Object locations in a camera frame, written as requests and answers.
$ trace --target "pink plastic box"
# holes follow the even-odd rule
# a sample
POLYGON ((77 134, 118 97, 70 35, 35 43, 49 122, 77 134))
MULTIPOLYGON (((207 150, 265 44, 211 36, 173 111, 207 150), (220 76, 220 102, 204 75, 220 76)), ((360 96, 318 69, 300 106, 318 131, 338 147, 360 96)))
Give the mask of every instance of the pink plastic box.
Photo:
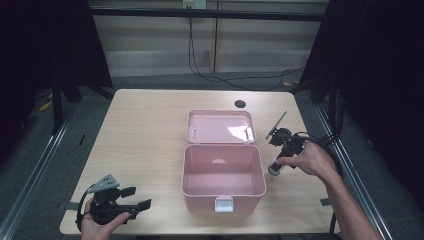
POLYGON ((190 112, 182 191, 192 211, 253 211, 266 192, 246 111, 190 112))

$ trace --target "black round hole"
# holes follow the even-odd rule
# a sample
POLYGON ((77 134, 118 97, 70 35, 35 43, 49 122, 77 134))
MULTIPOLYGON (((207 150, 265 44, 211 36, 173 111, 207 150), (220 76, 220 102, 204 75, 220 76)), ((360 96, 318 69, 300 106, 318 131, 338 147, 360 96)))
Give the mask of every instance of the black round hole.
POLYGON ((244 108, 244 107, 246 107, 246 102, 245 102, 245 101, 243 101, 243 100, 237 100, 237 101, 234 103, 234 105, 236 105, 236 107, 238 107, 238 108, 244 108))

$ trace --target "wooden table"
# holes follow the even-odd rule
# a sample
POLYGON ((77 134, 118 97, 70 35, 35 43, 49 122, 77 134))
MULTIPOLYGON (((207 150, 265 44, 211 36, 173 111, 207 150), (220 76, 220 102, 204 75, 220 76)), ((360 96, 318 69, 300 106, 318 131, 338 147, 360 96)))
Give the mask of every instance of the wooden table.
MULTIPOLYGON (((285 168, 273 177, 267 167, 281 148, 265 136, 281 114, 279 127, 293 133, 305 126, 290 93, 191 90, 117 91, 75 189, 72 202, 111 173, 120 188, 135 186, 135 195, 118 199, 136 204, 152 199, 149 210, 115 233, 129 235, 219 235, 317 233, 329 229, 332 209, 320 199, 322 182, 299 169, 285 168), (246 107, 235 106, 243 100, 246 107), (267 192, 251 213, 198 213, 187 210, 181 189, 186 129, 191 110, 245 110, 251 113, 261 151, 267 192)), ((67 211, 60 225, 64 234, 79 234, 75 211, 67 211)))

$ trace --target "black cable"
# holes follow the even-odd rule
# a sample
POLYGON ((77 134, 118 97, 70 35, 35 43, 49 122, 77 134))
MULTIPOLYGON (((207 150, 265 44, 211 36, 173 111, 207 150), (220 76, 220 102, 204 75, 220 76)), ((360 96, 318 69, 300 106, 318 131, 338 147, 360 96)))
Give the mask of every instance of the black cable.
POLYGON ((297 71, 303 71, 305 67, 301 67, 301 68, 297 68, 297 69, 287 69, 283 72, 281 72, 278 75, 274 75, 274 76, 266 76, 266 77, 237 77, 237 78, 228 78, 228 79, 222 79, 219 77, 214 77, 214 76, 205 76, 203 74, 200 73, 198 67, 197 67, 197 63, 196 63, 196 58, 195 58, 195 54, 194 54, 194 41, 193 41, 193 22, 192 19, 189 18, 189 25, 190 25, 190 34, 189 34, 189 53, 188 53, 188 61, 189 61, 189 68, 190 70, 196 75, 201 77, 204 80, 207 80, 209 82, 215 82, 215 83, 220 83, 220 82, 224 82, 227 83, 231 86, 237 87, 237 88, 241 88, 244 90, 248 90, 248 91, 271 91, 274 90, 278 87, 281 86, 282 82, 283 82, 283 77, 290 75, 294 72, 297 71), (193 58, 193 64, 194 64, 194 68, 191 66, 191 59, 193 58), (246 87, 242 87, 240 85, 231 83, 230 81, 235 81, 235 80, 243 80, 243 79, 271 79, 271 78, 280 78, 280 81, 278 82, 277 85, 270 87, 270 88, 266 88, 266 89, 251 89, 251 88, 246 88, 246 87))

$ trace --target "human arm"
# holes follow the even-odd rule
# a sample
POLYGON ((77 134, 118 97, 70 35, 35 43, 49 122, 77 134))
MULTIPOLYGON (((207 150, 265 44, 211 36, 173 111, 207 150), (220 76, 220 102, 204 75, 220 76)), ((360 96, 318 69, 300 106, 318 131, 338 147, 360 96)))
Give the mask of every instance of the human arm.
MULTIPOLYGON (((90 203, 93 198, 87 201, 85 204, 85 212, 90 211, 90 203)), ((87 213, 84 215, 81 222, 81 239, 82 240, 107 240, 109 239, 112 232, 123 224, 130 217, 130 213, 123 212, 118 215, 114 220, 105 225, 96 223, 91 214, 87 213)))
POLYGON ((337 173, 333 159, 323 148, 306 141, 304 150, 299 155, 278 158, 276 161, 280 165, 299 167, 305 173, 321 179, 330 198, 343 239, 382 239, 337 173))

